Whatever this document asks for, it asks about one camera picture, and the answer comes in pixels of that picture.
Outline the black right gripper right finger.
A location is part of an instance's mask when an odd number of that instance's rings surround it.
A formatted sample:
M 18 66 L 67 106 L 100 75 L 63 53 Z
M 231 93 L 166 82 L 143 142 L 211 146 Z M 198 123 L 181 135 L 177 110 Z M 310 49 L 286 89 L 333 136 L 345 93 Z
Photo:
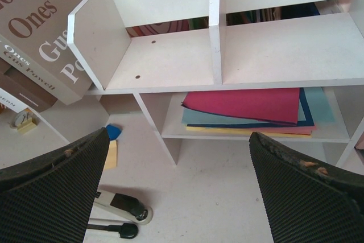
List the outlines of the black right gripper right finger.
M 274 242 L 363 242 L 363 175 L 259 132 L 249 149 Z

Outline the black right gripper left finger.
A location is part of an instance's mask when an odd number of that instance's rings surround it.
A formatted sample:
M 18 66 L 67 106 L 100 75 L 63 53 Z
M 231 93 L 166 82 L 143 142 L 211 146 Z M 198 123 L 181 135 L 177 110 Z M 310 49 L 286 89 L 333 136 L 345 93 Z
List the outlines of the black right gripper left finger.
M 1 169 L 1 242 L 83 242 L 109 143 L 102 127 Z

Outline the white black stapler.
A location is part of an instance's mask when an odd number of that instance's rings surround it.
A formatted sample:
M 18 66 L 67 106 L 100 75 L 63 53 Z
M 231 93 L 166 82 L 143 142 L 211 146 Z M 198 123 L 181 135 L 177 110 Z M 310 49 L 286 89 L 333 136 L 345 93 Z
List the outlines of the white black stapler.
M 94 205 L 140 225 L 150 223 L 154 214 L 151 207 L 144 205 L 135 197 L 101 189 L 96 192 Z

